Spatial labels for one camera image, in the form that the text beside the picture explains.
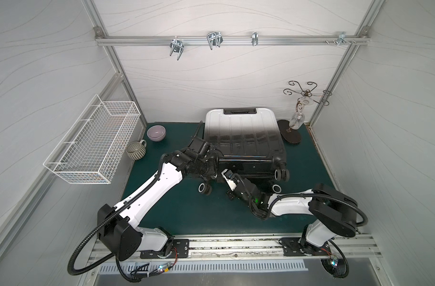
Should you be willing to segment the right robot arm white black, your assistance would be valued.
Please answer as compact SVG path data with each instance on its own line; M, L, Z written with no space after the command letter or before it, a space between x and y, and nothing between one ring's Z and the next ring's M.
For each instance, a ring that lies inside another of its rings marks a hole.
M299 193L269 194L229 169L223 170L221 175L229 186L229 195L247 203L252 214L261 220L288 214L315 217L295 242L299 251L307 256L320 251L337 235L354 237L357 228L368 223L367 215L354 199L325 184Z

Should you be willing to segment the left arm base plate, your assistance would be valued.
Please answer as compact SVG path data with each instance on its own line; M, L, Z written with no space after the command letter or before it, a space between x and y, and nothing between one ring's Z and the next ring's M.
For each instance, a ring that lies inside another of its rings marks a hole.
M173 259L187 258L189 254L190 241L188 239L170 238L158 251L140 251L141 259Z

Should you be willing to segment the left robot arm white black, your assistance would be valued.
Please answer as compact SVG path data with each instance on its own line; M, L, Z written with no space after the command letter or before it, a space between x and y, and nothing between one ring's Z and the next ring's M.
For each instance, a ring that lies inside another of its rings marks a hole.
M140 223L149 210L174 186L187 176L212 179L216 173L217 160L212 146L194 135L188 145L160 157L157 170L129 197L111 207L105 204L98 211L97 226L79 243L72 253L67 272L77 276L89 272L111 258L125 261L138 251L161 251L168 255L173 238L160 228L143 229ZM81 269L75 267L81 251L97 237L109 254Z

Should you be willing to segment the silver black hardshell suitcase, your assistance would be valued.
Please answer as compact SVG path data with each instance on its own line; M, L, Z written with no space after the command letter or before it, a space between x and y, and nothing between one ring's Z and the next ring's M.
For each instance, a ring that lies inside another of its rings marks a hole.
M268 108L220 108L206 114L204 139L217 155L217 178L229 169L252 182L289 181L287 152Z

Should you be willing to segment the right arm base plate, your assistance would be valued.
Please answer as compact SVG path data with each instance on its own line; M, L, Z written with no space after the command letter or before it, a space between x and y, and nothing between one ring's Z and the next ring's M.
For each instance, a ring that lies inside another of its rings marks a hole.
M278 240L283 249L283 255L293 256L328 256L331 252L327 243L317 247L300 237L283 237Z

